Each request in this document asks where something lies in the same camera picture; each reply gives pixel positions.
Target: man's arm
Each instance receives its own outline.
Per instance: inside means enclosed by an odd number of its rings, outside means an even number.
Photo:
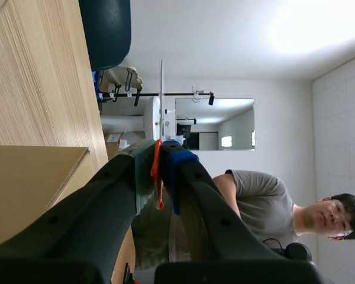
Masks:
[[[218,190],[221,192],[223,197],[225,198],[227,204],[234,210],[235,213],[242,219],[241,214],[239,213],[238,205],[237,205],[237,188],[235,187],[234,176],[230,173],[226,173],[221,176],[217,176],[213,179],[215,185]]]

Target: ceiling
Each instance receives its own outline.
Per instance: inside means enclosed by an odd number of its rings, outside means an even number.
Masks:
[[[209,99],[194,102],[193,99],[176,99],[176,118],[196,118],[197,124],[218,125],[254,107],[253,99]],[[193,124],[193,121],[178,121],[179,124]]]
[[[355,0],[131,1],[143,79],[312,80],[355,57]]]

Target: window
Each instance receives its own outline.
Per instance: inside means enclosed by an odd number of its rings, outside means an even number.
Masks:
[[[251,145],[255,147],[255,130],[251,133]]]
[[[221,146],[231,147],[233,145],[231,136],[221,138]]]

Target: gray t-shirt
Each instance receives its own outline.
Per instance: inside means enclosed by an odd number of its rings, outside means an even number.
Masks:
[[[297,235],[292,227],[294,203],[285,184],[278,177],[246,170],[228,170],[226,173],[234,176],[241,218],[260,241],[275,238],[282,247],[296,241]],[[273,240],[265,244],[279,247]],[[173,213],[169,231],[169,260],[176,262],[189,259],[184,228],[179,217]]]

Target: wooden table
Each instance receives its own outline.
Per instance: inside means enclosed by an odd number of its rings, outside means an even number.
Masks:
[[[108,161],[78,0],[9,0],[0,14],[0,145],[89,147],[94,172]],[[129,230],[113,283],[134,258]]]

